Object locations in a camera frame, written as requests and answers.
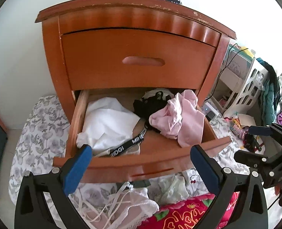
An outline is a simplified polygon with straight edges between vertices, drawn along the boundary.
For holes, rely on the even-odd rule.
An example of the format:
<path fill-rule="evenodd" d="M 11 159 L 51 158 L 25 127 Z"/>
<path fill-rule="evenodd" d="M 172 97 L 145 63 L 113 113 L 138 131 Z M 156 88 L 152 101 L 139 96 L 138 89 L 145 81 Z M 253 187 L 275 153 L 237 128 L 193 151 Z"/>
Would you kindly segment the white power strip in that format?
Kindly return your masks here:
<path fill-rule="evenodd" d="M 217 120 L 218 118 L 222 117 L 218 108 L 214 104 L 212 104 L 210 101 L 204 102 L 203 106 L 201 107 L 201 111 L 205 115 L 205 117 L 209 111 L 213 111 L 214 113 L 216 113 L 217 115 L 216 118 L 211 120 L 210 122 L 213 122 L 214 120 Z"/>

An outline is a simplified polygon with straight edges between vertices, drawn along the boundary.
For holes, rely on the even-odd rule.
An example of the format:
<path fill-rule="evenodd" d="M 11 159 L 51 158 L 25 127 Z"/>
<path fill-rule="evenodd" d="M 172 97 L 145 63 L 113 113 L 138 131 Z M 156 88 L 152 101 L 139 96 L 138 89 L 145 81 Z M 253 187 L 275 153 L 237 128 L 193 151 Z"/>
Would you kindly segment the pink crumpled garment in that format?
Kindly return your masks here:
<path fill-rule="evenodd" d="M 192 90 L 177 93 L 167 105 L 149 116 L 149 123 L 168 139 L 176 139 L 181 147 L 202 141 L 205 115 L 196 106 L 198 98 Z"/>

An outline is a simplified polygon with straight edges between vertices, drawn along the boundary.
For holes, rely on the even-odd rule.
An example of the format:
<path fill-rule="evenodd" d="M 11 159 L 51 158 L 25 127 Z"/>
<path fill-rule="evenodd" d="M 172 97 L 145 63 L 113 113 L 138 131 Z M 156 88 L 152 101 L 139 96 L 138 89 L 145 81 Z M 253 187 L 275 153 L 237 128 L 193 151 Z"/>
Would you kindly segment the wooden drawer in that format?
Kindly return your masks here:
<path fill-rule="evenodd" d="M 54 167 L 61 167 L 77 152 L 77 134 L 84 124 L 89 102 L 103 97 L 115 97 L 127 109 L 133 109 L 133 101 L 145 93 L 144 88 L 122 88 L 106 90 L 83 90 L 79 94 L 73 113 L 65 157 L 56 157 Z M 140 154 L 115 158 L 94 157 L 85 171 L 84 183 L 112 183 L 150 179 L 182 172 L 192 168 L 190 148 L 182 148 L 176 140 L 148 131 L 140 146 Z"/>
<path fill-rule="evenodd" d="M 200 88 L 215 48 L 156 31 L 96 30 L 62 37 L 73 90 Z"/>

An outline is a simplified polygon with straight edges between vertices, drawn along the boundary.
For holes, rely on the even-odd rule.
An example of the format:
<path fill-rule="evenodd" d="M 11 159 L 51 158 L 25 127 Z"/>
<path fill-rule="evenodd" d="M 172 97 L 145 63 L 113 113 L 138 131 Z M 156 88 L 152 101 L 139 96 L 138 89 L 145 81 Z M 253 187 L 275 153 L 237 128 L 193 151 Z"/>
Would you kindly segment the colourful toy clutter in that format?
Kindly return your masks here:
<path fill-rule="evenodd" d="M 240 150 L 248 151 L 256 154 L 263 154 L 265 145 L 260 136 L 251 135 L 248 133 L 249 126 L 242 126 L 237 114 L 232 117 L 225 117 L 225 121 L 230 128 L 230 131 L 239 141 Z"/>

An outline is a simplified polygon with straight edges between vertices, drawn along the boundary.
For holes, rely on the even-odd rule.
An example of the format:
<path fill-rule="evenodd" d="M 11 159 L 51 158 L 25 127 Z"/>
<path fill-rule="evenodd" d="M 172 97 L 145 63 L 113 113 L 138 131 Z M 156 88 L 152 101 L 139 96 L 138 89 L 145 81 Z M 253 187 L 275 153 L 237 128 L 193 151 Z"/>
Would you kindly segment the white black-banded underwear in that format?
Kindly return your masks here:
<path fill-rule="evenodd" d="M 133 139 L 133 130 L 139 120 L 139 116 L 123 107 L 116 98 L 104 97 L 89 102 L 76 145 L 81 148 L 87 144 L 95 156 L 106 156 L 112 148 Z"/>

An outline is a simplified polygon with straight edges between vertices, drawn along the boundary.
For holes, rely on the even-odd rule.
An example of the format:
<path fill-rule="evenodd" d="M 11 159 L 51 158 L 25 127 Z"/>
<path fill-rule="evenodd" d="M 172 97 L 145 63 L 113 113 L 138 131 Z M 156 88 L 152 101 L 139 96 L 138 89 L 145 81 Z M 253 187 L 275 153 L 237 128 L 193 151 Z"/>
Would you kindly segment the light green sheer garment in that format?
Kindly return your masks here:
<path fill-rule="evenodd" d="M 176 204 L 190 197 L 185 187 L 185 178 L 179 174 L 149 180 L 148 196 L 159 206 Z"/>

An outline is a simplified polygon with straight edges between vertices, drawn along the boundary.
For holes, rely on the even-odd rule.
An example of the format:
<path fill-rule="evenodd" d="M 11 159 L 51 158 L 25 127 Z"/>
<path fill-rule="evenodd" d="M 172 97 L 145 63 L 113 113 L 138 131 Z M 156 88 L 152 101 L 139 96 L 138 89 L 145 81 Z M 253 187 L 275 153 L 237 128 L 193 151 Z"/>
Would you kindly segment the black power adapter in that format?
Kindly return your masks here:
<path fill-rule="evenodd" d="M 214 113 L 213 111 L 209 111 L 207 114 L 206 114 L 206 118 L 207 120 L 210 122 L 211 120 L 215 119 L 216 118 L 216 113 Z"/>

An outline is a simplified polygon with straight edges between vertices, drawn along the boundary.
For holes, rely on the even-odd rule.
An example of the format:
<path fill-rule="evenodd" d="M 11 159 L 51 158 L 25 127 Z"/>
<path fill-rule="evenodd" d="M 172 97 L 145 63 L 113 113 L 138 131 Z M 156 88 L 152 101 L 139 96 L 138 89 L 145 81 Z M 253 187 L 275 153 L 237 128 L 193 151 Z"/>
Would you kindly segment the red floral parrot blanket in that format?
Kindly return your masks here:
<path fill-rule="evenodd" d="M 176 204 L 165 205 L 143 221 L 138 228 L 194 228 L 214 198 L 215 195 L 206 193 Z"/>

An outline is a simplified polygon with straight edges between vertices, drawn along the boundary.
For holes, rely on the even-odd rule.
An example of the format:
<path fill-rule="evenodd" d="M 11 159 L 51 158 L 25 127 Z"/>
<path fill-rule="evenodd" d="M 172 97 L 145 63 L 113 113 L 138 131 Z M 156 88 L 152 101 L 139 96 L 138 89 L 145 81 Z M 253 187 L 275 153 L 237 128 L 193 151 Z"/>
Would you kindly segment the grey floral quilt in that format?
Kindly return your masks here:
<path fill-rule="evenodd" d="M 234 153 L 241 149 L 243 142 L 230 130 L 228 123 L 219 112 L 210 125 L 218 138 L 230 136 L 232 142 L 214 157 L 221 167 L 229 166 L 235 173 L 249 174 L 248 168 L 234 160 Z M 64 115 L 56 95 L 41 97 L 32 109 L 18 140 L 9 180 L 9 196 L 16 205 L 20 184 L 24 173 L 31 171 L 34 175 L 49 173 L 53 157 L 64 157 L 65 144 L 68 140 L 69 121 Z M 173 175 L 150 180 L 148 194 L 150 199 L 162 205 L 161 197 L 165 188 L 160 184 L 170 184 Z M 189 197 L 205 194 L 207 189 L 195 168 L 179 173 L 185 178 L 185 190 Z M 109 195 L 118 190 L 115 183 L 80 184 L 77 191 L 70 195 L 75 207 L 79 201 L 89 202 L 96 208 L 103 208 Z"/>

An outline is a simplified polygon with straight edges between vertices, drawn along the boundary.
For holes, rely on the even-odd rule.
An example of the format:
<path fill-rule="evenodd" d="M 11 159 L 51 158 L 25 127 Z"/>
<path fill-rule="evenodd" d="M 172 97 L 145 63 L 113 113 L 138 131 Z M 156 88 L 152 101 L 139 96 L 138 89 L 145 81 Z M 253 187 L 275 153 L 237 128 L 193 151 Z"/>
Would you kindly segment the pink white lace bra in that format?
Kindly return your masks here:
<path fill-rule="evenodd" d="M 135 188 L 125 182 L 108 197 L 102 209 L 80 201 L 78 212 L 89 228 L 137 228 L 159 211 L 157 202 L 148 197 L 147 188 Z"/>

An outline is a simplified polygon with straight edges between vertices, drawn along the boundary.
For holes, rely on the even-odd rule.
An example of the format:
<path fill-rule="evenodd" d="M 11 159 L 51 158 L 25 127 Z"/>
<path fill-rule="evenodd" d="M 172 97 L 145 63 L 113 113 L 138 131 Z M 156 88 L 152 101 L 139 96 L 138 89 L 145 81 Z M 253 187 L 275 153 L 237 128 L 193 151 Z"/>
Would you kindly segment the brown wooden nightstand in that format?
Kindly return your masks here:
<path fill-rule="evenodd" d="M 49 72 L 71 124 L 61 167 L 77 152 L 88 102 L 105 96 L 133 108 L 148 90 L 193 90 L 204 103 L 236 34 L 162 0 L 72 0 L 39 12 Z"/>

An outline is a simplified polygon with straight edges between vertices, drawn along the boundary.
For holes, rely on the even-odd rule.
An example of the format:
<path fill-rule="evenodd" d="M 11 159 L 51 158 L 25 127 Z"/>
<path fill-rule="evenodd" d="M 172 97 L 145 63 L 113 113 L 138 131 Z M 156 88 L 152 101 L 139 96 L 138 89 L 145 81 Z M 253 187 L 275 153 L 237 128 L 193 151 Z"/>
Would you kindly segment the white plastic shelf rack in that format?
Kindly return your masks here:
<path fill-rule="evenodd" d="M 210 99 L 224 117 L 246 114 L 264 90 L 268 71 L 248 53 L 246 48 L 229 44 L 211 90 Z"/>

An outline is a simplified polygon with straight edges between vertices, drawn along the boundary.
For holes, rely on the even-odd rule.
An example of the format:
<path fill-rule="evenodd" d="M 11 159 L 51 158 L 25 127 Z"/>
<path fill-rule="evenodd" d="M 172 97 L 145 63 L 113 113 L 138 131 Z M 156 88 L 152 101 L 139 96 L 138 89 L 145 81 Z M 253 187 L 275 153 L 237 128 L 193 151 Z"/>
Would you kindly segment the black lace underwear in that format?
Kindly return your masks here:
<path fill-rule="evenodd" d="M 165 88 L 156 88 L 144 94 L 139 100 L 134 100 L 134 113 L 145 120 L 149 127 L 149 117 L 160 109 L 163 109 L 174 94 Z"/>

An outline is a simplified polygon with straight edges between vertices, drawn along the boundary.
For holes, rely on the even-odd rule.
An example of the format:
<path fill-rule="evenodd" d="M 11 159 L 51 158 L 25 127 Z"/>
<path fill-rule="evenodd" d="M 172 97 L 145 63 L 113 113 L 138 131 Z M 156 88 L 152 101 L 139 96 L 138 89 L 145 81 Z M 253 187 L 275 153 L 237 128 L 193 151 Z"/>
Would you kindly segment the teal hanging clothes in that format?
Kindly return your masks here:
<path fill-rule="evenodd" d="M 260 57 L 256 60 L 268 71 L 259 99 L 261 124 L 266 126 L 276 121 L 277 106 L 281 100 L 280 85 L 274 68 Z"/>

